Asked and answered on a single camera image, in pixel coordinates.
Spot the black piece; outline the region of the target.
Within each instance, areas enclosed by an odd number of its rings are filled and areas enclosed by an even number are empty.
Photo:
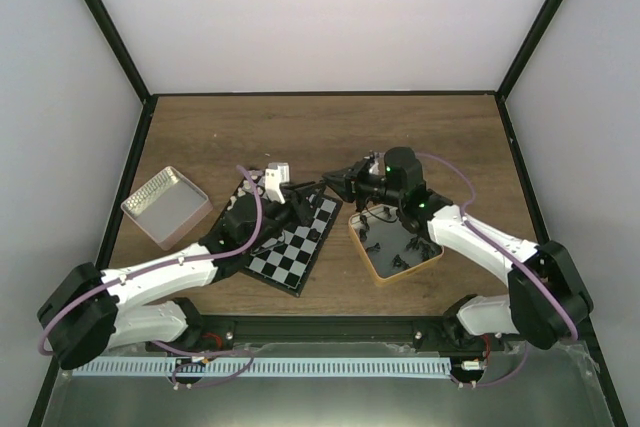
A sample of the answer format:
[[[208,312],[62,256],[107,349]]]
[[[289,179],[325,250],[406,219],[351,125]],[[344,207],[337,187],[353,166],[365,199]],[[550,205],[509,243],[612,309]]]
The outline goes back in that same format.
[[[307,238],[313,242],[317,242],[320,238],[320,232],[316,229],[310,229]]]

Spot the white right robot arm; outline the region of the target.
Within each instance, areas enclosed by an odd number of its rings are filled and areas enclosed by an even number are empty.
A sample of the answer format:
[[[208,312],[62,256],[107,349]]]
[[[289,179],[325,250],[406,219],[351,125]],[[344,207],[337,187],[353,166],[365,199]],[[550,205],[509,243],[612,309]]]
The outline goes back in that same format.
[[[371,202],[394,208],[409,233],[457,252],[506,286],[505,295],[472,295],[458,303],[444,325],[451,347],[468,349],[484,334],[518,335],[544,350],[577,340],[593,301],[567,248],[520,239],[475,219],[465,205],[428,187],[421,159],[409,147],[394,147],[322,179],[357,210]]]

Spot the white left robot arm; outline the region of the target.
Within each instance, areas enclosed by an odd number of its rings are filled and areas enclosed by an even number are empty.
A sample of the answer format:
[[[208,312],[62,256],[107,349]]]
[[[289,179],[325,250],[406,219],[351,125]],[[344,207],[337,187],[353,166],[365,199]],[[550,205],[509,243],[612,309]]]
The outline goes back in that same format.
[[[38,310],[41,354],[72,370],[108,349],[141,342],[194,350],[205,328],[179,292],[241,271],[298,294],[341,204],[321,184],[281,193],[270,199],[259,181],[245,182],[209,232],[180,251],[129,267],[74,267]]]

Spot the black white chessboard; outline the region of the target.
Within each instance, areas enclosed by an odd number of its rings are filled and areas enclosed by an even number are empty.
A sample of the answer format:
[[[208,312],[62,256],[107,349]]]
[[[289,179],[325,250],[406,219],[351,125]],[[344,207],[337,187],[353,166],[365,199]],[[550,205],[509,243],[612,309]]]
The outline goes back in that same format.
[[[324,202],[316,211],[310,227],[288,225],[281,227],[269,218],[275,203],[271,202],[264,190],[264,172],[252,170],[250,180],[242,180],[231,195],[217,226],[220,237],[215,242],[225,250],[232,250],[245,244],[252,235],[255,221],[248,220],[248,214],[256,213],[254,192],[262,199],[263,220],[259,237],[244,253],[233,258],[241,262],[240,271],[271,287],[298,297],[315,265],[319,252],[327,239],[342,202],[324,190]],[[238,197],[238,189],[246,195]],[[313,242],[307,238],[309,230],[316,229],[320,238]]]

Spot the tan metal tray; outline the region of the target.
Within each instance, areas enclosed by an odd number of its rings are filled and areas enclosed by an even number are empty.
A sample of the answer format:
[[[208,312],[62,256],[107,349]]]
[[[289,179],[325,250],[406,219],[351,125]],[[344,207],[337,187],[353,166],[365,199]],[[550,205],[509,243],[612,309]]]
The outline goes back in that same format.
[[[435,266],[444,249],[405,230],[397,209],[374,205],[349,218],[348,232],[377,286],[403,280]]]

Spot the silver metal tray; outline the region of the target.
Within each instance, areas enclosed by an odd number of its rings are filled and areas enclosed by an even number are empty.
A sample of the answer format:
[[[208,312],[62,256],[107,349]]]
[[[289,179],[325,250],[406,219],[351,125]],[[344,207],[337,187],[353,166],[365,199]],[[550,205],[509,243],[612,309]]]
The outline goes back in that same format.
[[[207,194],[172,166],[155,174],[120,207],[164,251],[176,245],[213,209]]]

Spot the light blue slotted strip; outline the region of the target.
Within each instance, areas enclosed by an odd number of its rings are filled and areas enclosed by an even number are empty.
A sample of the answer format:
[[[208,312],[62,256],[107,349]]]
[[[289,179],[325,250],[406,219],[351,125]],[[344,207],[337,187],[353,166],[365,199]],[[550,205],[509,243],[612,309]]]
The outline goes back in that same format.
[[[222,358],[207,365],[179,369],[176,358],[100,357],[73,371],[77,376],[227,377],[240,371],[247,377],[394,377],[446,379],[451,370],[447,358],[257,358],[252,362]]]

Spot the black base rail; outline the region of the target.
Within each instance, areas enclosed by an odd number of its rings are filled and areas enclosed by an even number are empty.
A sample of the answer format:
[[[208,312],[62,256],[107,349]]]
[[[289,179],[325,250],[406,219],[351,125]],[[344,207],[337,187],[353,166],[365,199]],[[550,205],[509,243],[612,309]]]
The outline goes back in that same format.
[[[190,352],[230,350],[244,344],[392,343],[443,354],[504,349],[492,334],[471,337],[442,316],[233,316],[205,315],[195,336],[171,347]]]

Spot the black enclosure frame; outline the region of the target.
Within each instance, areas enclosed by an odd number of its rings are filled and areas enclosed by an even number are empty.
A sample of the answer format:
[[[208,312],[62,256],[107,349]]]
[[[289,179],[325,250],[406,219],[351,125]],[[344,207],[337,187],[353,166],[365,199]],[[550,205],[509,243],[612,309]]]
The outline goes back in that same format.
[[[525,160],[522,156],[512,120],[507,110],[507,99],[515,88],[563,1],[564,0],[544,0],[498,90],[492,94],[509,144],[512,161],[524,194],[535,235],[537,239],[542,241],[548,240],[549,234],[526,168]],[[127,79],[142,103],[133,143],[129,150],[116,193],[117,199],[123,199],[124,196],[130,192],[133,185],[134,174],[139,167],[144,143],[148,137],[148,132],[152,124],[152,116],[155,112],[159,97],[156,94],[150,93],[144,83],[103,1],[84,0],[84,3],[89,8],[101,33],[108,42]],[[627,420],[611,379],[605,357],[602,354],[592,321],[589,319],[584,320],[579,325],[578,331],[582,335],[583,341],[588,349],[590,360],[595,363],[597,382],[602,390],[608,415],[614,425],[624,426]],[[62,377],[62,370],[58,362],[51,361],[29,419],[30,425],[51,426],[54,424],[54,411],[62,404]]]

